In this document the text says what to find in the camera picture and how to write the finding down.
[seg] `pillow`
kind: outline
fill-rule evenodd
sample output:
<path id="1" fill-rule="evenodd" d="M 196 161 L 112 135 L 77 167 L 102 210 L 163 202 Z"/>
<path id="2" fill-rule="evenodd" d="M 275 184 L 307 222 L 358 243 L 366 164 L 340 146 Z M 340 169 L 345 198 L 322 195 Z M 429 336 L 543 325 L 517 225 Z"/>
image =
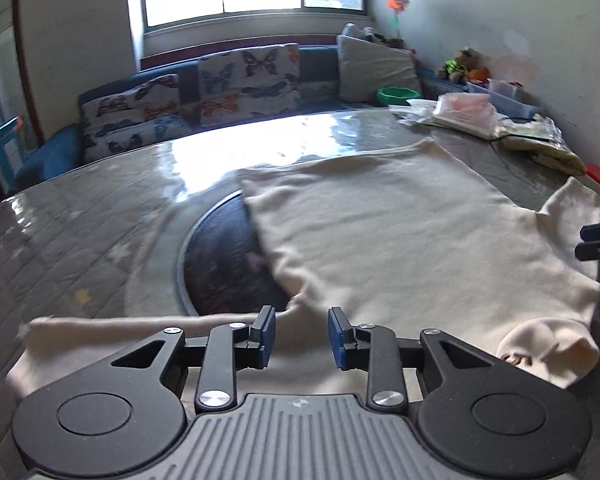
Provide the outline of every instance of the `pillow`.
<path id="1" fill-rule="evenodd" d="M 200 125 L 297 110 L 300 52 L 295 43 L 240 48 L 200 58 Z"/>
<path id="2" fill-rule="evenodd" d="M 120 128 L 99 137 L 85 134 L 84 160 L 94 162 L 106 156 L 174 139 L 190 132 L 191 127 L 180 115 L 170 115 Z"/>
<path id="3" fill-rule="evenodd" d="M 384 86 L 400 86 L 422 92 L 413 56 L 405 50 L 338 36 L 340 100 L 345 103 L 376 100 Z"/>
<path id="4" fill-rule="evenodd" d="M 180 80 L 177 74 L 150 79 L 122 92 L 89 101 L 82 105 L 84 132 L 103 137 L 120 128 L 173 115 L 180 108 Z"/>

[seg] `beige cushion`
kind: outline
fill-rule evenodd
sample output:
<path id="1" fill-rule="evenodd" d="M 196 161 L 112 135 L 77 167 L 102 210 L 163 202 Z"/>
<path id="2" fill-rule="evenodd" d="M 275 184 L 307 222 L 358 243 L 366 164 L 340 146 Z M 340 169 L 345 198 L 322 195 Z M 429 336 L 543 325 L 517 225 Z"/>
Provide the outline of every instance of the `beige cushion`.
<path id="1" fill-rule="evenodd" d="M 340 100 L 345 103 L 374 101 L 384 86 L 400 86 L 422 92 L 411 53 L 382 44 L 338 36 Z"/>

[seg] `plastic container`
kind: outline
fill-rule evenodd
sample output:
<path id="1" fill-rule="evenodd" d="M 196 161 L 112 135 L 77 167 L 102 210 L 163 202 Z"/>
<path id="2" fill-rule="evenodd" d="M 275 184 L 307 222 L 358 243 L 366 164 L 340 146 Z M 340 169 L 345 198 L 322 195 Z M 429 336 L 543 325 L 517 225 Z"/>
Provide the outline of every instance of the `plastic container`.
<path id="1" fill-rule="evenodd" d="M 376 92 L 376 97 L 383 105 L 408 106 L 407 99 L 419 99 L 422 97 L 422 95 L 415 90 L 411 90 L 410 88 L 385 86 Z"/>
<path id="2" fill-rule="evenodd" d="M 499 113 L 512 119 L 531 119 L 535 114 L 542 114 L 543 110 L 539 106 L 520 103 L 504 95 L 498 94 L 493 90 L 482 88 L 481 86 L 467 83 L 467 88 L 473 94 L 489 94 L 489 102 L 496 107 Z"/>
<path id="3" fill-rule="evenodd" d="M 509 99 L 514 99 L 519 103 L 525 100 L 525 91 L 519 86 L 511 85 L 506 81 L 500 81 L 499 79 L 489 79 L 489 90 L 496 92 L 496 94 L 504 95 Z"/>

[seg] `dark circular turntable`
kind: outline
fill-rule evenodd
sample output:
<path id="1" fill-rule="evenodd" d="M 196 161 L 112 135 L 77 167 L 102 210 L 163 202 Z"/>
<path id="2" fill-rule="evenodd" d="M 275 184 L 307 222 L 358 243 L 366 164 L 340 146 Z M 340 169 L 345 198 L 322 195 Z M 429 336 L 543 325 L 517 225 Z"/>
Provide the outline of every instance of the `dark circular turntable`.
<path id="1" fill-rule="evenodd" d="M 177 269 L 178 289 L 190 314 L 286 309 L 288 295 L 269 267 L 240 192 L 213 206 L 193 226 Z"/>

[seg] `silver screw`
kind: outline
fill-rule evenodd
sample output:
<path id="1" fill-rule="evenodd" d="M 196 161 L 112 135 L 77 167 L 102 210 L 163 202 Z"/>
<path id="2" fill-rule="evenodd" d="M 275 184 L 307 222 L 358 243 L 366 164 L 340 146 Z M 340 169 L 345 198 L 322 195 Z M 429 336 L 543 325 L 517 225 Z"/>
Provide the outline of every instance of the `silver screw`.
<path id="1" fill-rule="evenodd" d="M 373 402 L 380 406 L 397 406 L 404 402 L 404 395 L 393 390 L 384 390 L 371 397 Z"/>
<path id="2" fill-rule="evenodd" d="M 210 408 L 219 408 L 228 403 L 230 398 L 229 394 L 222 390 L 209 390 L 201 393 L 198 400 Z"/>

